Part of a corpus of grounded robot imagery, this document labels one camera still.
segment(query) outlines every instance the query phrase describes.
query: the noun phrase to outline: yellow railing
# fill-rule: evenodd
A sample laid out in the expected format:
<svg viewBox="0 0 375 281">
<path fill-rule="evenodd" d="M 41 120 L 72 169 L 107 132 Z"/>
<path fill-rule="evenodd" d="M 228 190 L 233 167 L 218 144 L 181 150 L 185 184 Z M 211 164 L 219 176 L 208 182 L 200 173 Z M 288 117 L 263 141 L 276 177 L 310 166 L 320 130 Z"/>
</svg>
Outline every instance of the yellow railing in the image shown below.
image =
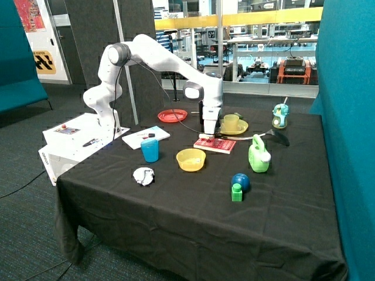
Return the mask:
<svg viewBox="0 0 375 281">
<path fill-rule="evenodd" d="M 323 8 L 285 9 L 279 11 L 238 13 L 223 15 L 223 26 L 257 25 L 266 23 L 315 22 L 320 21 Z M 158 19 L 155 30 L 206 28 L 217 26 L 217 16 L 196 16 L 183 19 Z"/>
</svg>

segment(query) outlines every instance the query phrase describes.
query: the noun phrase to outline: green block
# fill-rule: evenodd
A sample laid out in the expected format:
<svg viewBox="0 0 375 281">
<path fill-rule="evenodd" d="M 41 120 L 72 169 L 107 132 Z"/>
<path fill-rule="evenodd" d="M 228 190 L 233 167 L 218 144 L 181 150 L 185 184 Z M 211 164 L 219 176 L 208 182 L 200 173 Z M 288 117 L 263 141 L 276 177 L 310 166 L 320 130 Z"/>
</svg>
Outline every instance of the green block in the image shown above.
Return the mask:
<svg viewBox="0 0 375 281">
<path fill-rule="evenodd" d="M 242 201 L 242 187 L 239 183 L 235 183 L 232 186 L 232 202 Z"/>
</svg>

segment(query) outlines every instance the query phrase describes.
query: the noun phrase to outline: teal partition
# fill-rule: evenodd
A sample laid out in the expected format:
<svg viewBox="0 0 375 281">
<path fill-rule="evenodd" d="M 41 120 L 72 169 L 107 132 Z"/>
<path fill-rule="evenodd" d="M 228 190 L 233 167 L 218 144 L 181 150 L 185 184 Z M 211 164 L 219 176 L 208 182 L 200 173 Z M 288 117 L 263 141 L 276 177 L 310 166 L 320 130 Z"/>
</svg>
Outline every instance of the teal partition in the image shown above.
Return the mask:
<svg viewBox="0 0 375 281">
<path fill-rule="evenodd" d="M 0 1 L 0 112 L 48 99 L 13 0 Z"/>
<path fill-rule="evenodd" d="M 374 1 L 327 0 L 316 49 L 321 114 L 349 280 L 375 280 Z"/>
</svg>

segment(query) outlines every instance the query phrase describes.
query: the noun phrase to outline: white notepad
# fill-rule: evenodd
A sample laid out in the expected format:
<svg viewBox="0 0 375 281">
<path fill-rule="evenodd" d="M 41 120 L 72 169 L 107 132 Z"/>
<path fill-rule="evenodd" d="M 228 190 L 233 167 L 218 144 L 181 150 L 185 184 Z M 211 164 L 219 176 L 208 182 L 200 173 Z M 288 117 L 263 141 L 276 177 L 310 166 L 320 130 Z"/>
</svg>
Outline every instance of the white notepad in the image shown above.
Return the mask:
<svg viewBox="0 0 375 281">
<path fill-rule="evenodd" d="M 154 126 L 154 127 L 139 131 L 137 133 L 132 133 L 131 135 L 123 136 L 122 140 L 126 144 L 128 144 L 131 148 L 138 149 L 141 147 L 141 142 L 147 139 L 147 136 L 149 133 L 154 133 L 155 134 L 154 138 L 157 139 L 158 141 L 162 139 L 166 139 L 171 136 L 170 134 L 168 134 L 166 131 L 159 128 L 158 126 Z"/>
</svg>

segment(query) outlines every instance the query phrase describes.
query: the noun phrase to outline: black tablecloth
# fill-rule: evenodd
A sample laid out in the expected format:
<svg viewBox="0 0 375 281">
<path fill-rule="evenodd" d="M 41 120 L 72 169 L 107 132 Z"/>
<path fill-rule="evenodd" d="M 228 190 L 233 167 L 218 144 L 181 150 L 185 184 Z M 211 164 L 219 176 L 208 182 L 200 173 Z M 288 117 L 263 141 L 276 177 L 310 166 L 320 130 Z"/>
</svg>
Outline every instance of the black tablecloth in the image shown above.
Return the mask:
<svg viewBox="0 0 375 281">
<path fill-rule="evenodd" d="M 200 130 L 195 104 L 184 124 Z M 249 124 L 243 135 L 272 128 L 271 111 L 239 112 Z M 290 146 L 265 140 L 272 155 L 266 173 L 248 162 L 251 140 L 237 141 L 230 155 L 206 152 L 204 168 L 181 170 L 176 154 L 191 148 L 196 132 L 157 117 L 132 129 L 160 126 L 171 137 L 159 142 L 155 163 L 140 149 L 115 140 L 57 180 L 55 233 L 66 258 L 78 263 L 82 226 L 105 244 L 129 251 L 159 269 L 189 280 L 345 280 L 321 118 L 291 114 L 283 131 Z M 155 182 L 142 187 L 132 177 L 151 167 Z M 232 202 L 230 182 L 245 173 L 251 190 Z"/>
</svg>

